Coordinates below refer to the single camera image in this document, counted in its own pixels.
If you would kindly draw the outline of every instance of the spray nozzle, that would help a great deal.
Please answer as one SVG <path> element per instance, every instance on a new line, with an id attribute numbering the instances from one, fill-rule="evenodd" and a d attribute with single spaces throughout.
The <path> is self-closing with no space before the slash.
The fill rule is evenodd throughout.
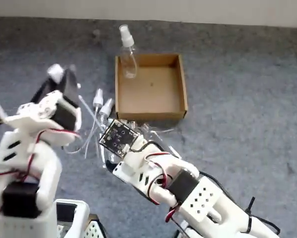
<path id="1" fill-rule="evenodd" d="M 95 108 L 101 108 L 103 106 L 103 91 L 101 88 L 97 89 L 92 104 Z"/>
<path id="2" fill-rule="evenodd" d="M 131 47 L 134 45 L 133 37 L 130 33 L 129 27 L 127 25 L 122 25 L 119 27 L 121 33 L 121 40 L 124 47 Z"/>
<path id="3" fill-rule="evenodd" d="M 114 100 L 112 98 L 108 99 L 108 101 L 106 101 L 105 104 L 103 105 L 103 107 L 101 108 L 100 115 L 108 118 L 111 114 L 113 105 L 114 105 Z"/>

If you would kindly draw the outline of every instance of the plastic tube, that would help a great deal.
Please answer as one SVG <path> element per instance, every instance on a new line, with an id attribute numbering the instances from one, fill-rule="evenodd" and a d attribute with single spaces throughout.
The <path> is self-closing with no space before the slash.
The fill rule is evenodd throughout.
<path id="1" fill-rule="evenodd" d="M 88 106 L 88 104 L 85 102 L 85 100 L 83 99 L 83 97 L 81 95 L 79 95 L 79 99 L 82 102 L 82 104 L 84 105 L 84 107 L 87 109 L 87 111 L 89 112 L 90 115 L 92 115 L 92 118 L 94 118 L 94 114 L 92 113 L 91 108 Z M 99 122 L 99 120 L 97 118 L 95 118 L 95 122 L 97 123 L 98 127 L 100 127 L 100 129 L 102 130 L 102 132 L 105 131 L 105 129 L 103 129 L 101 127 L 101 124 Z"/>

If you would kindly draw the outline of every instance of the white wall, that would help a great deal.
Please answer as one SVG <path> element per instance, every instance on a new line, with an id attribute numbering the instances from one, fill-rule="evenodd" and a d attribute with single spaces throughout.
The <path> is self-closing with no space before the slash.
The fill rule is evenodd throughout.
<path id="1" fill-rule="evenodd" d="M 0 0 L 0 16 L 297 27 L 297 0 Z"/>

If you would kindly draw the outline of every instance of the clear plastic bottle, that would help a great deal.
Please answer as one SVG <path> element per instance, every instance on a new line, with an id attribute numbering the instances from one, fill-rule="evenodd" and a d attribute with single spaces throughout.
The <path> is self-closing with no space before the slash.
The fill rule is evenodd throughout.
<path id="1" fill-rule="evenodd" d="M 122 48 L 120 59 L 125 78 L 135 78 L 138 74 L 137 48 L 127 25 L 120 26 Z"/>

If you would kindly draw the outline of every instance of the white plastic bracket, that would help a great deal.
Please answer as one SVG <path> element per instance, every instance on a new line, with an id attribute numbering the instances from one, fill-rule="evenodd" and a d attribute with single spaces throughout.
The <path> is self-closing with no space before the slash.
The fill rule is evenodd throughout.
<path id="1" fill-rule="evenodd" d="M 213 184 L 207 177 L 202 177 L 179 208 L 188 223 L 201 222 L 210 212 L 214 213 L 213 206 L 222 195 L 223 191 Z"/>
<path id="2" fill-rule="evenodd" d="M 91 221 L 84 231 L 83 238 L 106 238 L 97 221 Z"/>

